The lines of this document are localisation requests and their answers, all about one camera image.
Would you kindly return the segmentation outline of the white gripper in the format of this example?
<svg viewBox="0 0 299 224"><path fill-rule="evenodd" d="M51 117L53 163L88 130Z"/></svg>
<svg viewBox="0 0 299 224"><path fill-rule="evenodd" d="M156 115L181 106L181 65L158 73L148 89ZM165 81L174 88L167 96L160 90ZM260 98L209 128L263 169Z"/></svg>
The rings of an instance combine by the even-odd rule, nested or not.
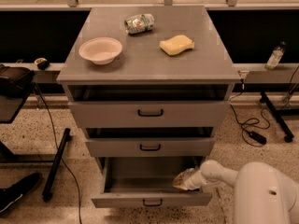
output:
<svg viewBox="0 0 299 224"><path fill-rule="evenodd" d="M207 184L200 169L187 169L179 173L173 180L173 187L182 190L195 190Z"/></svg>

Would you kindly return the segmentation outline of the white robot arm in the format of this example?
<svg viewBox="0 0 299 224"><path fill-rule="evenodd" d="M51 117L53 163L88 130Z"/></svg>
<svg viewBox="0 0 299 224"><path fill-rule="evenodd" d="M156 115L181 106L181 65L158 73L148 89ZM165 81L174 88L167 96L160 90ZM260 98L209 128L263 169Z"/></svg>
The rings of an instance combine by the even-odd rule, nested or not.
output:
<svg viewBox="0 0 299 224"><path fill-rule="evenodd" d="M217 161L181 172L173 187L195 190L224 183L234 189L234 224L299 224L299 184L263 162L238 171Z"/></svg>

